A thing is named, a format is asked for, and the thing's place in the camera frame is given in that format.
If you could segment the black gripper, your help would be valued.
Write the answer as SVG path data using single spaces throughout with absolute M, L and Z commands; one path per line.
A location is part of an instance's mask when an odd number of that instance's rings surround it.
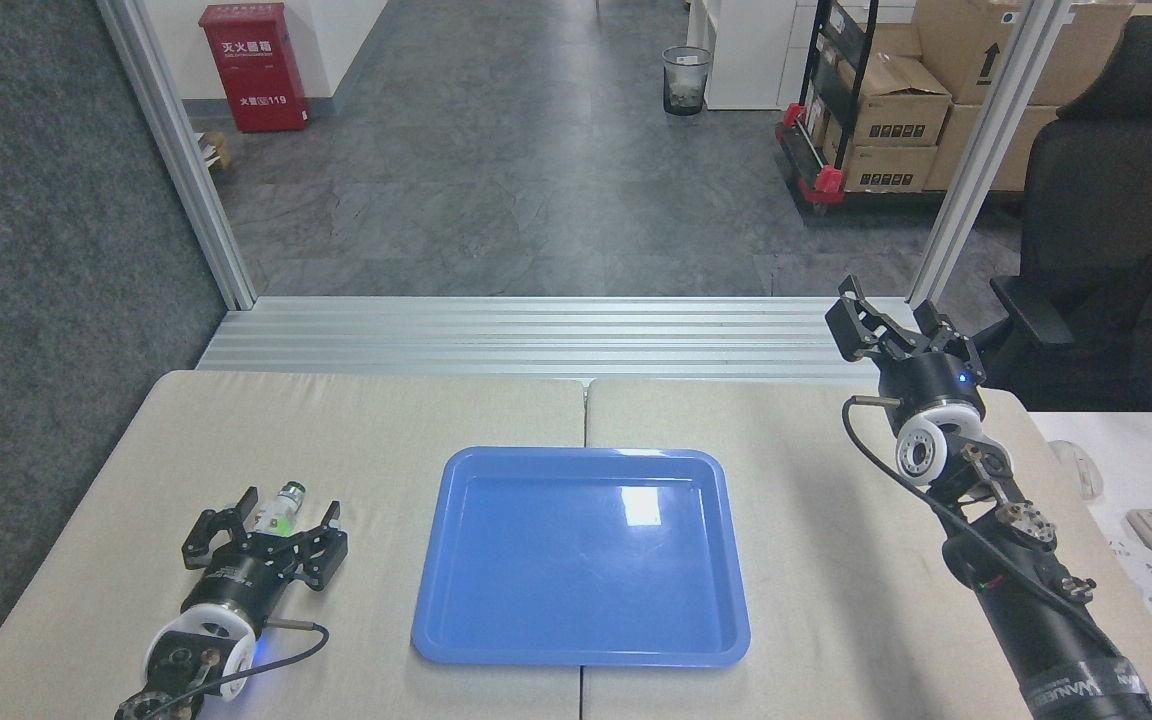
M 270 558 L 262 555 L 244 525 L 257 500 L 259 491 L 250 487 L 228 509 L 198 515 L 183 543 L 183 564 L 204 574 L 185 596 L 185 611 L 210 602 L 264 629 L 291 579 L 324 591 L 338 573 L 348 553 L 339 500 L 329 502 L 319 525 L 275 541 Z
M 977 386 L 986 382 L 986 366 L 972 338 L 960 332 L 931 300 L 914 306 L 914 318 L 932 353 L 920 354 L 922 334 L 882 314 L 861 291 L 859 279 L 846 275 L 826 324 L 842 359 L 855 363 L 867 357 L 878 363 L 879 396 L 900 402 L 886 411 L 890 427 L 902 427 L 911 416 L 945 404 L 973 407 L 983 419 L 986 406 Z

